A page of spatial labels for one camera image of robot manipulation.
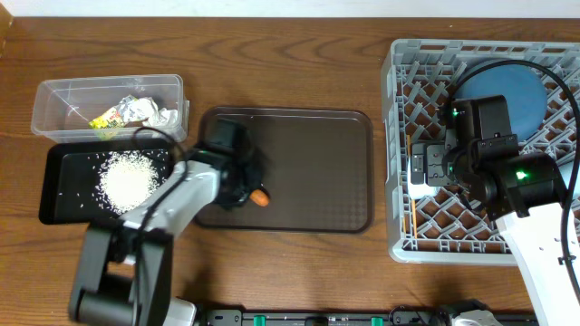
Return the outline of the long wooden chopstick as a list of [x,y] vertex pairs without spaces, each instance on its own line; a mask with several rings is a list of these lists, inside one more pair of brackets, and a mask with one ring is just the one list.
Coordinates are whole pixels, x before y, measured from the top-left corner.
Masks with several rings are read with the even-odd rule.
[[406,144],[407,144],[407,156],[408,156],[408,159],[411,159],[412,144],[411,144],[411,135],[409,135],[409,134],[406,135]]

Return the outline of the orange carrot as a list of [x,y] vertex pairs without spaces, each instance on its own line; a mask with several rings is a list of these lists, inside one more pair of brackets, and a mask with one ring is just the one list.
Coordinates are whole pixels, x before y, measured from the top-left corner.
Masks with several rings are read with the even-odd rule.
[[252,202],[261,207],[268,206],[270,203],[270,198],[268,194],[262,189],[255,189],[250,194],[249,198]]

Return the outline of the light blue small bowl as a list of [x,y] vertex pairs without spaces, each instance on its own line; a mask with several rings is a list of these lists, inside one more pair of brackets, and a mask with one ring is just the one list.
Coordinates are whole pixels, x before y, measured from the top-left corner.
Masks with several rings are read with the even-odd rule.
[[407,160],[407,190],[409,197],[420,200],[424,197],[435,197],[440,188],[429,186],[424,172],[416,173],[411,166],[411,160]]

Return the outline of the white tissue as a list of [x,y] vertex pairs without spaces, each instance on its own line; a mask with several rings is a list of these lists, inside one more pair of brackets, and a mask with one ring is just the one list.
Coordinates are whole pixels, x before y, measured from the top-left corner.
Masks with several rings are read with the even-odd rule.
[[168,128],[178,122],[178,117],[179,112],[177,110],[163,108],[154,117],[150,118],[150,124],[153,127]]
[[159,108],[151,97],[136,98],[128,95],[117,105],[117,112],[124,123],[156,119]]

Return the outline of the dark blue plate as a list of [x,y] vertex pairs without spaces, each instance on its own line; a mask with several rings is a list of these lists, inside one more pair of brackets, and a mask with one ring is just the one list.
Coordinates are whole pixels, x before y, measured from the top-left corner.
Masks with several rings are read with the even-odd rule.
[[507,101],[510,125],[519,142],[532,137],[547,112],[547,92],[537,74],[527,66],[503,65],[480,72],[463,83],[455,99],[502,95]]

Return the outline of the yellow snack wrapper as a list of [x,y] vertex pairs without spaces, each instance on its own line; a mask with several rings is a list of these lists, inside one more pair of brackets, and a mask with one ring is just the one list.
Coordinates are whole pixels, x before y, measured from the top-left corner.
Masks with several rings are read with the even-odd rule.
[[115,108],[108,109],[101,116],[89,122],[91,129],[118,129],[124,126],[125,122]]

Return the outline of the short wooden chopstick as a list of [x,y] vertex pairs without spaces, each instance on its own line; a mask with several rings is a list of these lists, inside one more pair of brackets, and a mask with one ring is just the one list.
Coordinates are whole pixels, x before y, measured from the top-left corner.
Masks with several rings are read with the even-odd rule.
[[411,199],[411,226],[414,239],[418,239],[416,201]]

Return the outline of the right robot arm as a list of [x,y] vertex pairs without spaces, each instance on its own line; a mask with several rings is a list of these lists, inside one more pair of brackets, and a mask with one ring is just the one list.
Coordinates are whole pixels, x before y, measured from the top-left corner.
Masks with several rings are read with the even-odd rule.
[[411,183],[460,185],[480,202],[515,257],[541,325],[579,316],[579,244],[565,182],[545,153],[520,155],[515,136],[466,143],[418,142]]

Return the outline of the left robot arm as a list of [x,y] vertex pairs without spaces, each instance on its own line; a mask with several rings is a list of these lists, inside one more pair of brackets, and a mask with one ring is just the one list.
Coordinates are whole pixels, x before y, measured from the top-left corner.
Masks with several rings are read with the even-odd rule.
[[261,188],[256,150],[199,144],[142,204],[89,223],[68,312],[87,325],[190,325],[193,303],[171,295],[174,241],[205,206],[244,205]]

